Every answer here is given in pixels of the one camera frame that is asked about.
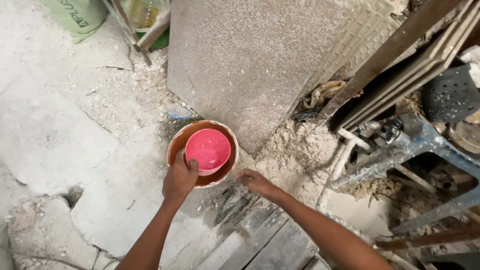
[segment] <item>bucket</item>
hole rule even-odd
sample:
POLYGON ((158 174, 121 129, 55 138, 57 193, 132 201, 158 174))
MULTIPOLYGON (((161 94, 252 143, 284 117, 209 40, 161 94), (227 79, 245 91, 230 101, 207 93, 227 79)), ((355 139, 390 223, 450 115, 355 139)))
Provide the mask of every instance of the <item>bucket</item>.
POLYGON ((218 171, 230 157, 231 147, 227 136, 220 131, 204 128, 195 132, 187 141, 185 158, 199 163, 198 175, 207 176, 218 171))
POLYGON ((186 147, 188 139, 195 132, 206 128, 218 130, 227 137, 228 141, 230 142, 230 156, 225 164, 223 164, 223 166, 221 166, 215 173, 206 176, 199 175, 197 183, 195 184, 195 188, 211 187, 225 180, 228 176, 228 173, 235 168, 239 158, 239 145, 233 132, 227 126, 219 122, 202 120, 195 121, 184 126, 177 132, 177 134, 175 134, 170 142, 170 146, 168 147, 168 165, 173 165, 176 154, 178 151, 186 147))

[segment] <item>blue plastic object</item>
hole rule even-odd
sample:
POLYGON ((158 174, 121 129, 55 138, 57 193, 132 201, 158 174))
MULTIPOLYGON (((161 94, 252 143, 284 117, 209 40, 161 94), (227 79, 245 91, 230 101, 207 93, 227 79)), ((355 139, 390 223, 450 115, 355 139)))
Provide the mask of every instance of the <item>blue plastic object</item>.
POLYGON ((167 114, 177 120, 185 120, 192 116, 192 112, 182 106, 171 106, 167 109, 167 114))

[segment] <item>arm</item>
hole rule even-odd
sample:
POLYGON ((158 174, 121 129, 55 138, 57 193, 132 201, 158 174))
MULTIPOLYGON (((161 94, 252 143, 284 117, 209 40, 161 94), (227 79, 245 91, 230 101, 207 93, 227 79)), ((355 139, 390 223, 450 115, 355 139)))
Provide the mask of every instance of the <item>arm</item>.
POLYGON ((348 270, 392 270, 388 262, 356 235, 300 203, 259 172, 244 169, 236 176, 248 189, 278 204, 302 227, 317 246, 348 270))
POLYGON ((195 186, 198 178, 198 162, 190 160, 191 168, 183 163, 183 153, 175 157, 163 180, 162 206, 144 232, 122 259, 116 270, 157 270, 173 216, 195 186))

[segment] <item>green bag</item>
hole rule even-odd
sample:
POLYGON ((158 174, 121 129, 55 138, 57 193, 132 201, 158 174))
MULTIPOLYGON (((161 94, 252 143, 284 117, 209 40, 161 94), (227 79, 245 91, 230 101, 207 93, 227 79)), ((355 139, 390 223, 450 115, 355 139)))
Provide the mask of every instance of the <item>green bag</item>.
POLYGON ((100 27, 107 8, 101 0, 41 0, 51 15, 78 43, 100 27))

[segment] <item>brown bucket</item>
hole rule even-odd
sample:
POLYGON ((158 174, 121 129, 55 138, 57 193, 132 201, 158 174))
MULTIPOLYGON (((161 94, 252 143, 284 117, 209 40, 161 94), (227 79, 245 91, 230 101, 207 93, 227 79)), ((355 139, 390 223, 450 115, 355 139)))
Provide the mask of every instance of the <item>brown bucket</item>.
POLYGON ((168 147, 169 166, 171 166, 175 161, 175 155, 178 153, 178 151, 185 148, 190 136, 204 128, 218 130, 227 137, 230 142, 230 157, 228 158, 227 162, 225 162, 225 164, 223 164, 223 166, 215 173, 207 176, 199 176, 197 183, 195 184, 195 188, 211 187, 223 181, 227 177, 228 173, 235 168, 239 158, 239 145, 233 132, 227 126, 219 122, 202 120, 195 121, 184 126, 177 132, 177 134, 175 134, 170 142, 170 146, 168 147))

